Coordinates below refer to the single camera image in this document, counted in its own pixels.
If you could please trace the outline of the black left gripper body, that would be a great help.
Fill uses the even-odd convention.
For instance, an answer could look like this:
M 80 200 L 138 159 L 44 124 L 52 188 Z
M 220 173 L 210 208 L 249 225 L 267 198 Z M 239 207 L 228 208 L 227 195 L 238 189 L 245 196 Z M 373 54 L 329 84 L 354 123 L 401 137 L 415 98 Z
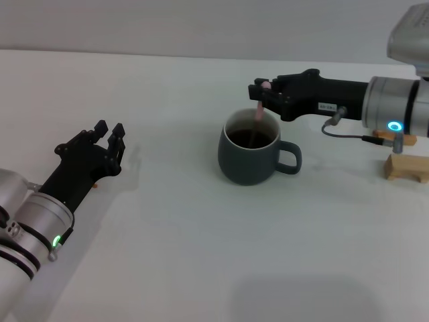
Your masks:
M 107 149 L 96 144 L 59 157 L 59 166 L 42 185 L 40 192 L 65 204 L 72 213 L 98 180 L 121 172 L 121 165 L 117 168 L 107 158 Z

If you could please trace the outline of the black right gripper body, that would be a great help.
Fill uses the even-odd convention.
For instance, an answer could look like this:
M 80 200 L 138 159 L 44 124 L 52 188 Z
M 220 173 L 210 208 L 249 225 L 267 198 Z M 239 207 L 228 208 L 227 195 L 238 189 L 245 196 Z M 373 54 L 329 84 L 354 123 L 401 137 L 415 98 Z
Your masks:
M 293 121 L 310 114 L 332 116 L 344 107 L 347 119 L 360 121 L 367 87 L 364 82 L 323 78 L 313 68 L 281 75 L 273 79 L 273 112 Z

